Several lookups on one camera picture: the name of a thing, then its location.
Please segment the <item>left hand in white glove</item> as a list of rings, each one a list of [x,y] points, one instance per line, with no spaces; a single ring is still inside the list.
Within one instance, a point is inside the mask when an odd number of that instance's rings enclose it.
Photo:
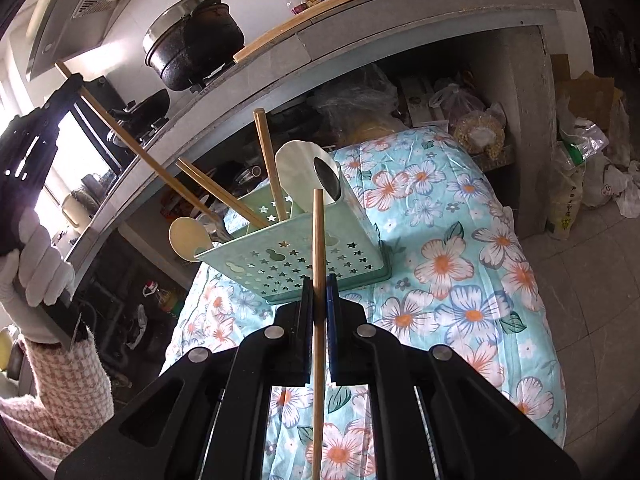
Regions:
[[[21,215],[18,237],[23,248],[1,257],[2,308],[25,339],[35,344],[58,344],[58,337],[38,320],[35,308],[55,304],[70,288],[75,271],[51,244],[49,232],[32,208]]]

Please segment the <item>pink houndstooth sleeve forearm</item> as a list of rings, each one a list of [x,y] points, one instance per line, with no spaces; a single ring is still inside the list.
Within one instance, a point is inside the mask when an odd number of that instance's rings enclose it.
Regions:
[[[22,344],[36,393],[3,399],[2,422],[30,463],[52,479],[62,460],[114,415],[112,385],[92,335],[68,350]]]

